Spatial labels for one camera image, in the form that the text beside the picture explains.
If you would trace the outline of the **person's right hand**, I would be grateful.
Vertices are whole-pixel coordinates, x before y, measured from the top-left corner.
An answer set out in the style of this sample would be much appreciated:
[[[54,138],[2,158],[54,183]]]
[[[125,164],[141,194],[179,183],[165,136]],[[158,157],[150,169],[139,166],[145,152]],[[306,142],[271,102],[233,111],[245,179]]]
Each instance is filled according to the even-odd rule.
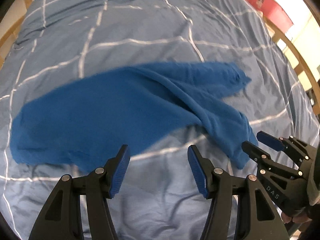
[[[289,223],[289,222],[294,222],[296,224],[304,224],[307,222],[310,222],[312,219],[309,217],[310,215],[310,211],[311,211],[312,207],[307,207],[302,213],[300,213],[299,215],[297,215],[296,217],[290,217],[288,215],[286,215],[285,213],[281,213],[281,219],[283,220],[283,222],[285,224]]]

